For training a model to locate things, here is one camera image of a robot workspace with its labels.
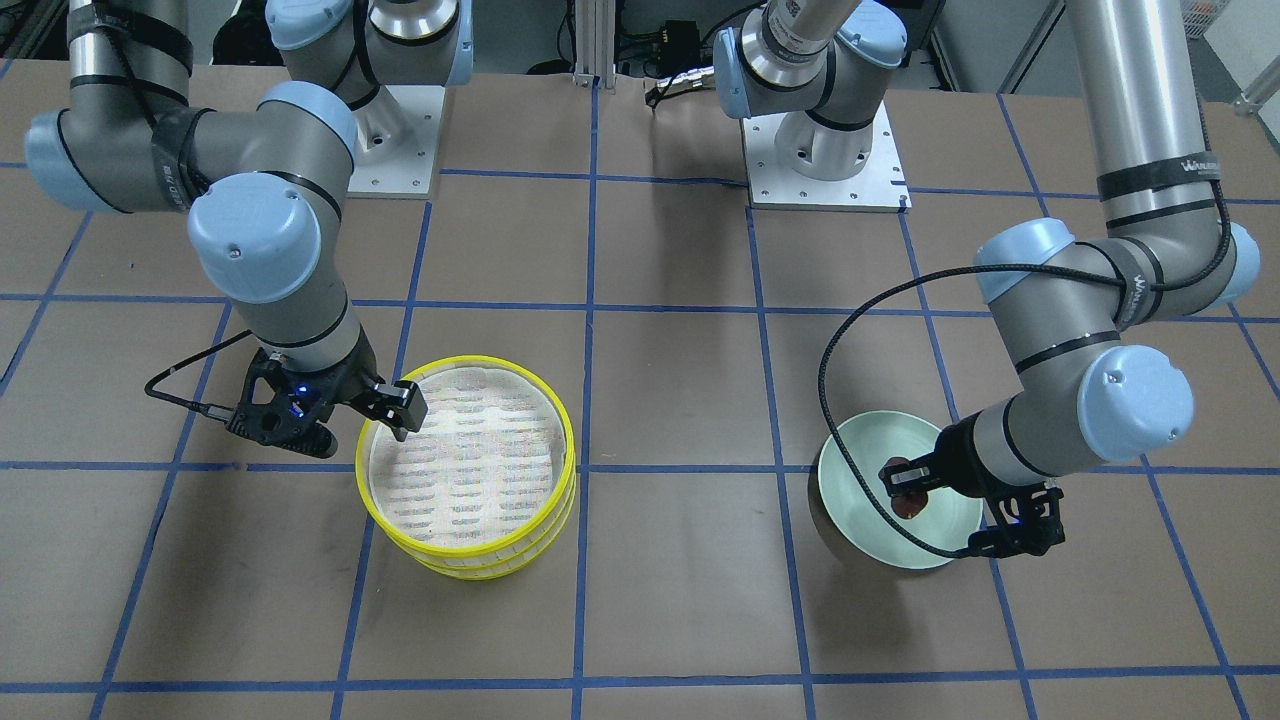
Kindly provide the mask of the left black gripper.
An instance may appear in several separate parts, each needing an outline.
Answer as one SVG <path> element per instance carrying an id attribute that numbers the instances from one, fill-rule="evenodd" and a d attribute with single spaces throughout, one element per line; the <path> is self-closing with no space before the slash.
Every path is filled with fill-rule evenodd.
<path id="1" fill-rule="evenodd" d="M 927 466 L 923 489 L 950 488 L 970 498 L 988 498 L 1011 489 L 980 461 L 977 448 L 977 416 L 972 415 L 941 430 L 929 454 L 913 459 Z"/>

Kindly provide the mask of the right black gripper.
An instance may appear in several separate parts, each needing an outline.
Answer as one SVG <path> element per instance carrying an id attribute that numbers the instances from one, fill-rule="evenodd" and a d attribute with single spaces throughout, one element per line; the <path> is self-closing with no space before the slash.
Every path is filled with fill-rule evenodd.
<path id="1" fill-rule="evenodd" d="M 325 405 L 343 405 L 392 430 L 397 442 L 417 433 L 428 416 L 428 401 L 416 380 L 387 380 L 378 372 L 376 354 L 361 331 L 352 350 L 334 366 Z"/>

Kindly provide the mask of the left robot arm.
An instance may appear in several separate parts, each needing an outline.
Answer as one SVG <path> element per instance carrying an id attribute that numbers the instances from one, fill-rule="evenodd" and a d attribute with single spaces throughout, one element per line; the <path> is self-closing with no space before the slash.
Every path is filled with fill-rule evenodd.
<path id="1" fill-rule="evenodd" d="M 1230 302 L 1260 272 L 1230 222 L 1176 1 L 1069 1 L 1107 234 L 1053 218 L 989 240 L 974 259 L 1021 391 L 892 459 L 891 496 L 938 487 L 1000 497 L 1162 448 L 1194 415 L 1185 375 L 1133 325 Z"/>

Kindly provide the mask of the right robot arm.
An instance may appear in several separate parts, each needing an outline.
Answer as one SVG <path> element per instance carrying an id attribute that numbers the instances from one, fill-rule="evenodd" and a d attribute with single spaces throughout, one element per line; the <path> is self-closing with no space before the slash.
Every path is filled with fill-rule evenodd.
<path id="1" fill-rule="evenodd" d="M 184 214 L 205 275 L 259 343 L 230 407 L 156 380 L 147 396 L 311 457 L 335 452 L 326 421 L 337 406 L 404 439 L 426 401 L 412 380 L 380 375 L 335 246 L 349 179 L 372 145 L 366 110 L 392 108 L 393 85 L 468 82 L 470 3 L 269 1 L 291 77 L 252 111 L 189 101 L 187 19 L 183 1 L 70 3 L 70 104 L 32 120 L 26 165 L 76 210 Z"/>

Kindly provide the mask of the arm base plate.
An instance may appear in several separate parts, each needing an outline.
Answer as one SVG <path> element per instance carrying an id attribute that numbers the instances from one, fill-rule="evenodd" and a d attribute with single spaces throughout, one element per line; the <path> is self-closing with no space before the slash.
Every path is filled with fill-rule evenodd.
<path id="1" fill-rule="evenodd" d="M 447 97 L 442 86 L 383 86 L 372 101 L 355 111 L 358 143 L 351 197 L 430 199 Z"/>
<path id="2" fill-rule="evenodd" d="M 750 204 L 762 210 L 905 213 L 913 200 L 887 106 L 844 132 L 795 111 L 740 120 Z"/>

